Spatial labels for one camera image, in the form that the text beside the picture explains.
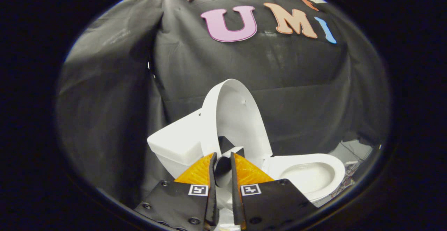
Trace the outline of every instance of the white toilet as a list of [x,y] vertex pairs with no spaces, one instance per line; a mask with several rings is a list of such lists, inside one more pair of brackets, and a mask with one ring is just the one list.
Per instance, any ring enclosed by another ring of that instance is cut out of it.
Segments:
[[[234,79],[214,86],[200,110],[152,134],[147,143],[177,178],[204,155],[216,152],[217,158],[222,156],[218,136],[243,147],[245,158],[274,180],[289,179],[311,202],[329,195],[345,175],[343,163],[328,154],[272,157],[256,102],[249,90]],[[230,194],[221,195],[228,199],[218,202],[230,208]]]

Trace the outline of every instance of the black cloth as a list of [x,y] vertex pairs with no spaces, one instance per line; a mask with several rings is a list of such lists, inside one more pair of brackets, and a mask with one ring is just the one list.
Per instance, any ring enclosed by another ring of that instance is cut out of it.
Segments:
[[[306,13],[318,38],[281,34],[265,2]],[[223,43],[200,14],[255,7],[257,33]],[[147,137],[201,107],[233,78],[251,91],[274,155],[328,153],[343,140],[384,143],[390,94],[383,61],[358,27],[329,3],[301,0],[123,0],[83,32],[62,69],[56,103],[62,149],[94,186],[134,208],[172,177]],[[313,18],[325,20],[332,44]]]

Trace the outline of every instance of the toilet seat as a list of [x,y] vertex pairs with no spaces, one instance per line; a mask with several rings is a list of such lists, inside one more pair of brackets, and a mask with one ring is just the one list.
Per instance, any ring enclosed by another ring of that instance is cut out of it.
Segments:
[[311,202],[332,193],[345,176],[343,163],[323,153],[267,158],[262,170],[274,180],[289,179]]

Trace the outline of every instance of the screw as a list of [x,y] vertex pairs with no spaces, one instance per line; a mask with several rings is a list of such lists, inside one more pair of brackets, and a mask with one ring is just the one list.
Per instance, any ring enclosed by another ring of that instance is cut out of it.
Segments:
[[259,217],[253,217],[253,218],[250,219],[250,223],[252,223],[252,224],[258,224],[261,221],[262,221],[262,219],[259,218]]
[[161,225],[169,226],[166,222],[163,221],[158,221],[158,223],[160,223]]
[[142,206],[143,206],[145,209],[151,209],[151,206],[150,206],[149,204],[147,204],[146,202],[143,202],[143,203],[142,203]]
[[193,224],[193,225],[200,224],[200,220],[197,219],[197,218],[190,218],[190,219],[188,220],[188,222],[191,223],[191,224]]

